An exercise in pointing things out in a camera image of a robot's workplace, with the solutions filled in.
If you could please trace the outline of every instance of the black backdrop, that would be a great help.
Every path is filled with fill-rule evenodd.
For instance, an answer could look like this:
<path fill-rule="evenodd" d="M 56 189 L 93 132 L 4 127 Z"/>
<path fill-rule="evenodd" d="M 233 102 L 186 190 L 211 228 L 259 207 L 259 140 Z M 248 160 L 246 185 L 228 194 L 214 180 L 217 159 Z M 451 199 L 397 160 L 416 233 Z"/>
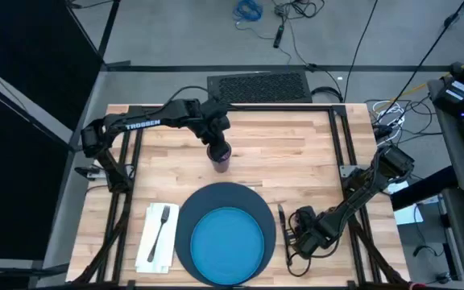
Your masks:
<path fill-rule="evenodd" d="M 0 76 L 71 130 L 101 65 L 64 0 L 0 0 Z"/>
<path fill-rule="evenodd" d="M 67 158 L 0 102 L 0 259 L 44 259 Z"/>

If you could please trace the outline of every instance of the gray floor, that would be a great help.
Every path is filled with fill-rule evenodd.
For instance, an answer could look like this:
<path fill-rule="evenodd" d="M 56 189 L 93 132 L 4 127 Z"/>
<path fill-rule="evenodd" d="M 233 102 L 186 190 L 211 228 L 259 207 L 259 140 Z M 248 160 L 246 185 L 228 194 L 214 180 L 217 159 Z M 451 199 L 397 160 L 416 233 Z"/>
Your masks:
<path fill-rule="evenodd" d="M 99 0 L 78 0 L 89 5 Z M 292 22 L 296 45 L 301 55 L 317 64 L 350 64 L 355 47 L 363 31 L 374 0 L 325 0 L 324 10 L 314 19 Z M 242 23 L 253 27 L 260 35 L 275 33 L 280 20 L 272 13 L 273 4 L 262 0 L 264 15 L 258 23 Z M 232 10 L 236 1 L 164 0 L 128 1 L 119 7 L 118 16 L 105 54 L 106 62 L 131 60 L 135 65 L 202 65 L 202 64 L 286 64 L 288 58 L 271 47 L 270 40 L 259 39 L 252 31 L 234 28 Z M 453 13 L 461 0 L 383 0 L 379 1 L 371 25 L 359 49 L 356 64 L 418 64 L 441 30 L 444 19 Z M 110 4 L 75 10 L 83 28 L 96 46 L 99 45 L 106 24 Z M 286 30 L 282 49 L 292 58 L 290 64 L 301 64 Z M 464 15 L 451 27 L 425 62 L 426 64 L 464 63 Z M 93 95 L 89 119 L 104 115 L 108 104 L 163 103 L 183 85 L 206 85 L 210 75 L 233 72 L 105 72 L 102 73 Z M 333 72 L 345 91 L 346 72 Z M 442 73 L 418 73 L 409 86 L 438 78 Z M 307 72 L 311 89 L 319 85 L 333 85 L 323 72 Z M 355 72 L 349 84 L 348 102 L 395 97 L 410 77 L 409 72 Z M 421 90 L 406 96 L 420 100 L 427 94 Z M 205 95 L 198 91 L 184 92 L 183 97 Z M 315 102 L 334 102 L 326 95 L 317 95 Z M 427 116 L 407 114 L 404 128 L 420 130 Z M 438 132 L 433 118 L 428 132 Z M 401 147 L 416 160 L 415 174 L 427 176 L 450 164 L 441 136 L 429 136 L 403 143 Z M 66 197 L 62 205 L 79 202 Z M 69 247 L 76 233 L 76 210 L 65 210 L 65 222 L 56 225 L 52 238 L 51 255 L 68 260 Z M 408 265 L 419 265 L 416 260 Z M 429 282 L 430 276 L 412 271 L 417 282 Z"/>

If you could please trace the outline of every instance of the blue plate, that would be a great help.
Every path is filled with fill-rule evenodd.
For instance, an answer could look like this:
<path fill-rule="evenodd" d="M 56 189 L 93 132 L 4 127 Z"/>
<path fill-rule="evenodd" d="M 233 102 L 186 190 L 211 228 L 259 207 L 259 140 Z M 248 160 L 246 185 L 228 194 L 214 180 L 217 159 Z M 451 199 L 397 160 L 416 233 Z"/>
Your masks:
<path fill-rule="evenodd" d="M 191 256 L 209 281 L 236 285 L 248 280 L 264 255 L 263 232 L 248 213 L 222 207 L 207 213 L 191 237 Z"/>

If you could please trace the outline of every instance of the butcher block tabletop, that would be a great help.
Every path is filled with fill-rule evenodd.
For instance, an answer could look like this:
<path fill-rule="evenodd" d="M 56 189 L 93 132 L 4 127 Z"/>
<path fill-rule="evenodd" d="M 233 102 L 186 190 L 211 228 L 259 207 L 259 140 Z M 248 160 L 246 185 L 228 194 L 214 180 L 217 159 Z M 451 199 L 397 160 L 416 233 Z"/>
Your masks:
<path fill-rule="evenodd" d="M 126 113 L 128 107 L 109 105 L 107 114 Z M 376 144 L 367 107 L 364 104 L 346 104 L 345 107 L 358 164 L 369 164 Z M 168 274 L 137 273 L 135 259 L 146 209 L 151 202 L 182 206 L 201 187 L 221 181 L 244 184 L 254 189 L 267 202 L 275 219 L 275 251 L 270 263 L 246 285 L 345 286 L 347 280 L 357 282 L 348 229 L 340 239 L 337 252 L 327 259 L 313 259 L 305 276 L 297 278 L 290 275 L 285 263 L 277 204 L 284 207 L 288 217 L 301 206 L 311 205 L 319 213 L 343 200 L 328 114 L 312 111 L 231 111 L 228 118 L 231 128 L 225 131 L 225 137 L 232 146 L 232 156 L 229 170 L 225 173 L 213 170 L 206 155 L 206 146 L 189 129 L 156 126 L 143 131 L 120 284 L 126 285 L 128 280 L 135 280 L 138 286 L 203 285 L 184 269 L 176 253 Z M 344 160 L 348 163 L 341 119 L 337 117 L 336 122 L 340 128 L 338 133 Z M 132 132 L 126 164 L 131 162 L 134 142 L 135 133 Z M 116 160 L 121 146 L 122 134 L 115 139 L 111 148 Z M 90 182 L 89 187 L 105 183 L 105 180 L 98 180 Z M 102 245 L 110 198 L 107 187 L 87 192 L 69 264 L 68 281 L 83 272 Z M 390 265 L 409 280 L 389 197 L 377 194 L 367 203 L 367 211 L 375 245 Z M 109 255 L 106 280 L 112 276 L 116 244 Z M 367 279 L 371 280 L 366 251 L 360 244 L 364 271 Z M 330 250 L 318 249 L 315 255 Z M 302 272 L 305 266 L 307 261 L 295 257 L 292 271 Z"/>

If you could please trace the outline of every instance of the fork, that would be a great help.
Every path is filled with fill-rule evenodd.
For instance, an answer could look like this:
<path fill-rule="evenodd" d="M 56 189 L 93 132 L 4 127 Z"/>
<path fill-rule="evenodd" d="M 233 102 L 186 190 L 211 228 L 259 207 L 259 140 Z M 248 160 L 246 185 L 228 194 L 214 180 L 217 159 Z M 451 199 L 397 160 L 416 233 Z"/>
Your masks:
<path fill-rule="evenodd" d="M 157 242 L 159 241 L 160 231 L 162 230 L 162 226 L 168 221 L 169 218 L 169 205 L 164 206 L 164 210 L 162 211 L 162 216 L 160 217 L 160 229 L 159 233 L 157 233 L 157 238 L 155 238 L 155 243 L 151 248 L 150 254 L 148 255 L 148 262 L 153 261 L 153 256 L 155 256 L 155 248 L 157 247 Z"/>

